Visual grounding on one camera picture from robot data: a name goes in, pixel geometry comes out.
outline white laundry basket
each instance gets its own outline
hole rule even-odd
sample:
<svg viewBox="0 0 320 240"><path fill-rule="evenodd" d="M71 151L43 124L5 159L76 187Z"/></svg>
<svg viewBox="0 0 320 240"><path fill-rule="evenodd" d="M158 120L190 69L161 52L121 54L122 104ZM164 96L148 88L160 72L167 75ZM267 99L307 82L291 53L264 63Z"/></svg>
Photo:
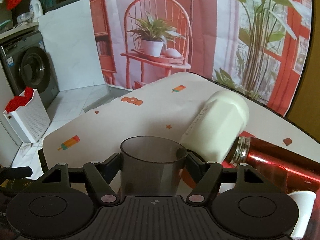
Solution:
<svg viewBox="0 0 320 240"><path fill-rule="evenodd" d="M20 106L10 113L6 110L3 112L13 130L25 143L37 142L50 124L50 118L44 109L38 90L33 91L33 97L25 106Z"/></svg>

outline crosshair marking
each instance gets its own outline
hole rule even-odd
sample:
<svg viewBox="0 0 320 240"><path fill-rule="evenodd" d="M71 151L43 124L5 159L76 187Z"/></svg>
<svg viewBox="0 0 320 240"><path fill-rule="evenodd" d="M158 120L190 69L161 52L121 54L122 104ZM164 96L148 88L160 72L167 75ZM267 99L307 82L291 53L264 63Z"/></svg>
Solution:
<svg viewBox="0 0 320 240"><path fill-rule="evenodd" d="M156 200L156 199L153 199L153 200L151 200L150 201L153 205L155 205L155 204L158 204L160 201L159 200Z"/></svg>

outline white flower pot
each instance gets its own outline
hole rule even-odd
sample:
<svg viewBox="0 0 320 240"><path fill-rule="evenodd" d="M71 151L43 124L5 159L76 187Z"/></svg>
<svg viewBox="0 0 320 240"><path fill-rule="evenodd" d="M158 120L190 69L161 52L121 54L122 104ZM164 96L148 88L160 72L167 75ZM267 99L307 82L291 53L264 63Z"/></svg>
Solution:
<svg viewBox="0 0 320 240"><path fill-rule="evenodd" d="M141 48L143 49L143 52L147 55L160 57L162 47L162 41L141 41Z"/></svg>

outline white tablecloth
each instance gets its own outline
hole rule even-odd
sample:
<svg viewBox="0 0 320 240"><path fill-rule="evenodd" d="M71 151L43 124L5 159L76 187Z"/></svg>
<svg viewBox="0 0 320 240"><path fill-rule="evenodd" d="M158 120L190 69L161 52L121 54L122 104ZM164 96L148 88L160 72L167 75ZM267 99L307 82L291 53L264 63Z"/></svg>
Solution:
<svg viewBox="0 0 320 240"><path fill-rule="evenodd" d="M178 86L185 88L173 91ZM192 73L176 73L117 98L44 139L48 168L60 162L70 168L82 167L90 161L102 162L119 152L120 143L129 137L149 135L179 141L204 102L219 90L225 88ZM320 145L315 140L268 109L247 98L244 100L250 109L245 129L248 133L320 162ZM74 140L75 144L71 143L66 150L58 150L74 136L78 136L79 142ZM286 146L282 141L285 138L291 138L292 144Z"/></svg>

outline gray translucent cup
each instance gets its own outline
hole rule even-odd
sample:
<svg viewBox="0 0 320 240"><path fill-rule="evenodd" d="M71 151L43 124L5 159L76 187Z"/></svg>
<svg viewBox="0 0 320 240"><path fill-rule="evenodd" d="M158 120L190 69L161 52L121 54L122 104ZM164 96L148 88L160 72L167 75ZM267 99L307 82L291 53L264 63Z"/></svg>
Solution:
<svg viewBox="0 0 320 240"><path fill-rule="evenodd" d="M126 196L174 196L185 166L187 150L160 137L124 140L121 149L121 199Z"/></svg>

